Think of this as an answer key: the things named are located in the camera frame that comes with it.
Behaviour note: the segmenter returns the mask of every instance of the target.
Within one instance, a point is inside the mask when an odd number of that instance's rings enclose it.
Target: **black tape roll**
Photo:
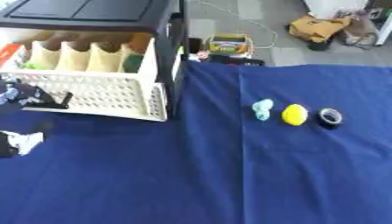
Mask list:
[[[336,130],[343,123],[343,115],[336,109],[323,108],[318,112],[318,123],[328,130]]]

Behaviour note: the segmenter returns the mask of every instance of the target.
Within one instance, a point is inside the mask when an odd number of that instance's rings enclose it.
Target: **floor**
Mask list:
[[[216,33],[246,33],[257,46],[269,46],[272,35],[245,20],[265,25],[278,33],[276,45],[257,49],[254,58],[265,60],[269,66],[303,64],[340,64],[363,66],[392,66],[392,38],[382,47],[366,51],[334,42],[328,52],[313,52],[304,42],[288,35],[284,26],[307,12],[302,0],[202,0],[230,10],[234,17],[194,0],[189,0],[191,36],[206,38]]]

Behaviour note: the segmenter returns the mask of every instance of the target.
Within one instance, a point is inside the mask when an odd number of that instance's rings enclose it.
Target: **light blue object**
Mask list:
[[[19,90],[15,89],[14,87],[7,87],[7,92],[5,92],[5,96],[9,100],[15,100],[19,95]]]
[[[260,121],[267,121],[270,119],[270,110],[274,107],[274,102],[271,99],[255,102],[252,109],[255,111],[255,116]]]

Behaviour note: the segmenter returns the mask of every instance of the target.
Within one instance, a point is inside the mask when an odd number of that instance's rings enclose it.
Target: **orange object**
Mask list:
[[[9,61],[21,47],[22,45],[9,44],[0,50],[0,67],[2,67],[5,62]]]

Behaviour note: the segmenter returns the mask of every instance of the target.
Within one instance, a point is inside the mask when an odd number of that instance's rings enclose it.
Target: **cable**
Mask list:
[[[273,36],[273,39],[272,39],[271,44],[270,44],[270,45],[267,45],[267,46],[255,46],[255,47],[254,47],[255,49],[270,49],[270,48],[274,47],[274,46],[276,45],[276,43],[277,43],[277,38],[278,38],[278,36],[279,36],[279,35],[277,34],[277,32],[272,31],[270,28],[268,28],[267,26],[265,26],[265,25],[263,25],[263,24],[259,24],[259,23],[257,23],[257,22],[251,21],[250,19],[241,19],[241,16],[240,16],[239,14],[234,13],[234,12],[232,12],[231,10],[228,10],[228,9],[223,9],[223,8],[221,8],[221,7],[219,7],[219,6],[215,5],[215,4],[213,4],[213,3],[206,3],[206,2],[201,1],[201,0],[190,0],[190,2],[197,2],[197,3],[199,3],[199,4],[204,4],[204,5],[211,6],[211,7],[215,8],[215,9],[217,9],[217,10],[219,10],[219,11],[225,11],[226,13],[228,13],[228,14],[230,14],[230,15],[236,17],[236,18],[238,18],[239,20],[243,20],[243,21],[245,21],[245,22],[247,22],[247,23],[250,23],[250,24],[252,24],[252,25],[257,25],[258,27],[260,27],[260,28],[262,28],[262,29],[264,29],[264,30],[270,32],[270,33],[272,34],[272,36]]]

